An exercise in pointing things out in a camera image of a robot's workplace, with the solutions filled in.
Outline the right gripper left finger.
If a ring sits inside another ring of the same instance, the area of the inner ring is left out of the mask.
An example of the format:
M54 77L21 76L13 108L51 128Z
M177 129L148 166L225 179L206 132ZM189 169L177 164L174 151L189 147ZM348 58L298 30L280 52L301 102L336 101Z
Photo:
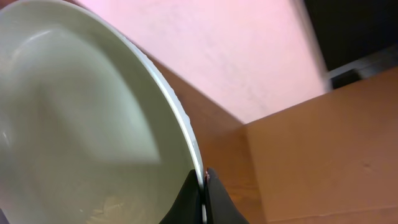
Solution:
M160 224L202 224L201 191L197 173L191 170L177 198Z

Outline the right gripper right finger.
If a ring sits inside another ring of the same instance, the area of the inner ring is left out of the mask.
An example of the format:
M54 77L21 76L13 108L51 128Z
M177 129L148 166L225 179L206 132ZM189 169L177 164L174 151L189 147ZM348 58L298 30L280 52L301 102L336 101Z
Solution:
M249 224L236 208L213 168L206 171L205 206L208 224Z

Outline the pale green plate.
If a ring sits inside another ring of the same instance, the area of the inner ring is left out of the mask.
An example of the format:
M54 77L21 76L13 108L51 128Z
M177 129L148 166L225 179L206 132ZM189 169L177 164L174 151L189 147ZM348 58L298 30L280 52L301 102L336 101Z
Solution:
M66 1L1 10L1 211L9 223L159 223L203 163L152 61Z

